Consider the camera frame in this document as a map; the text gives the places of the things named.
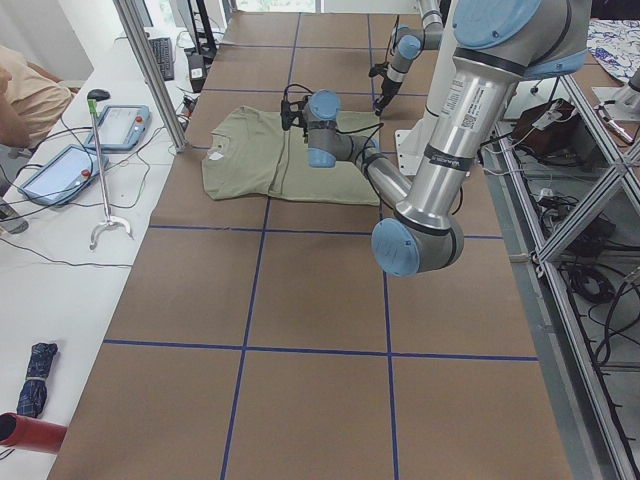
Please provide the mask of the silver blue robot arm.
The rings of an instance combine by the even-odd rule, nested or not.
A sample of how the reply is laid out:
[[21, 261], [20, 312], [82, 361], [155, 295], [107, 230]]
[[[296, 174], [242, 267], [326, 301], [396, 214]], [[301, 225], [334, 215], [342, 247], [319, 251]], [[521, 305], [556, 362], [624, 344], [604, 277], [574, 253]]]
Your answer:
[[373, 102], [373, 110], [378, 117], [400, 91], [414, 60], [423, 51], [439, 49], [446, 20], [441, 2], [420, 0], [417, 6], [421, 27], [413, 29], [396, 19], [384, 61], [374, 64], [369, 70], [370, 78], [382, 78], [381, 93]]
[[308, 162], [353, 163], [393, 217], [374, 228], [374, 257], [386, 273], [406, 277], [446, 268], [461, 255], [463, 232], [450, 210], [518, 82], [579, 70], [587, 53], [589, 1], [460, 1], [449, 21], [456, 45], [450, 80], [416, 176], [407, 179], [365, 136], [337, 130], [339, 97], [312, 94], [300, 116]]

